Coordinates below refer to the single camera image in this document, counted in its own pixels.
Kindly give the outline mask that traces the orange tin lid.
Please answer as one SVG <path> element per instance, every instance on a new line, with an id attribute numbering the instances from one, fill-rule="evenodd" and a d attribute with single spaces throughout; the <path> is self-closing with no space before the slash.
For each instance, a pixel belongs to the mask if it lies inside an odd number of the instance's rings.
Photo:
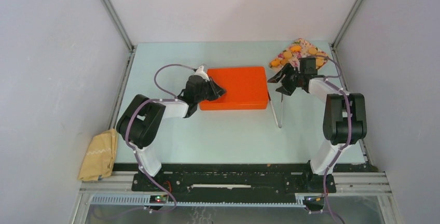
<path id="1" fill-rule="evenodd" d="M 269 101 L 265 68 L 262 66 L 208 69 L 213 81 L 226 90 L 214 101 L 203 101 L 201 110 L 260 110 Z"/>

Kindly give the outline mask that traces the floral tray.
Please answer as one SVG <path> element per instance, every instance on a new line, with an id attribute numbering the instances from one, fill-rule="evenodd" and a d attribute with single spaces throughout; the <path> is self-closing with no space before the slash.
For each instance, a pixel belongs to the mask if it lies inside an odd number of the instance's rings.
<path id="1" fill-rule="evenodd" d="M 300 45 L 302 47 L 302 50 L 301 50 L 301 53 L 299 53 L 299 52 L 292 52 L 293 57 L 290 59 L 290 62 L 288 64 L 291 64 L 293 67 L 299 67 L 299 59 L 300 58 L 305 58 L 305 57 L 310 57 L 310 56 L 315 56 L 318 59 L 324 59 L 325 60 L 325 64 L 327 63 L 327 58 L 326 57 L 329 57 L 329 55 L 326 52 L 324 52 L 322 49 L 318 48 L 317 46 L 313 45 L 311 42 L 309 42 L 309 41 L 307 41 L 307 40 L 305 40 L 303 38 L 298 38 L 298 39 L 294 40 L 290 45 L 288 45 L 284 50 L 282 50 L 272 60 L 278 59 L 278 60 L 281 61 L 283 59 L 282 53 L 285 52 L 285 51 L 290 51 L 290 47 L 294 46 L 294 45 Z M 310 47 L 316 47 L 317 50 L 318 50 L 318 53 L 316 55 L 310 55 L 308 53 L 308 49 Z M 270 62 L 268 63 L 268 67 L 270 69 L 272 69 L 273 71 L 278 72 L 282 68 L 280 65 L 277 66 L 277 67 L 271 67 L 270 66 Z"/>

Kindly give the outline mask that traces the metal tongs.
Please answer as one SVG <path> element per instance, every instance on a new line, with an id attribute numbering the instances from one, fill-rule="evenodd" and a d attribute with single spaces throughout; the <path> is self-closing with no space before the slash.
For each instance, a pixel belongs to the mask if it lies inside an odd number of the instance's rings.
<path id="1" fill-rule="evenodd" d="M 270 108 L 271 108 L 271 111 L 272 111 L 272 114 L 274 117 L 274 122 L 279 129 L 281 129 L 283 127 L 283 103 L 284 103 L 284 96 L 283 96 L 283 94 L 280 94 L 280 95 L 281 95 L 280 110 L 279 110 L 280 115 L 277 116 L 277 111 L 276 111 L 276 108 L 273 104 L 272 97 L 271 97 L 270 93 L 268 92 L 268 100 L 269 100 L 269 105 L 270 105 Z"/>

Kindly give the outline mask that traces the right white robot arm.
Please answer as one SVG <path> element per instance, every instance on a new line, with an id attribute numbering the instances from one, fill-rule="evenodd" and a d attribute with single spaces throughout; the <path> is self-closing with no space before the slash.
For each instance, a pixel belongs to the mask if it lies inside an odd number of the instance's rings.
<path id="1" fill-rule="evenodd" d="M 325 104 L 322 143 L 318 153 L 310 160 L 311 172 L 302 177 L 302 186 L 309 192 L 317 191 L 323 184 L 321 176 L 327 176 L 341 154 L 367 134 L 365 97 L 350 93 L 333 84 L 331 76 L 320 75 L 316 66 L 319 58 L 330 61 L 324 55 L 311 55 L 299 59 L 299 66 L 285 64 L 268 83 L 280 83 L 277 92 L 291 96 L 302 89 Z"/>

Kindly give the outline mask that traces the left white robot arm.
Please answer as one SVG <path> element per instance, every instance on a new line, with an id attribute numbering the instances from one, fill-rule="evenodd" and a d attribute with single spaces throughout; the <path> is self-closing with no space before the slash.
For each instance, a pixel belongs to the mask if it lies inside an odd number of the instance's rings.
<path id="1" fill-rule="evenodd" d="M 146 174 L 144 185 L 151 191 L 160 190 L 164 184 L 164 177 L 158 173 L 162 165 L 152 147 L 162 120 L 189 118 L 201 102 L 218 100 L 224 94 L 226 90 L 212 77 L 191 75 L 185 88 L 171 99 L 150 99 L 142 94 L 133 98 L 116 131 L 132 149 L 140 171 Z"/>

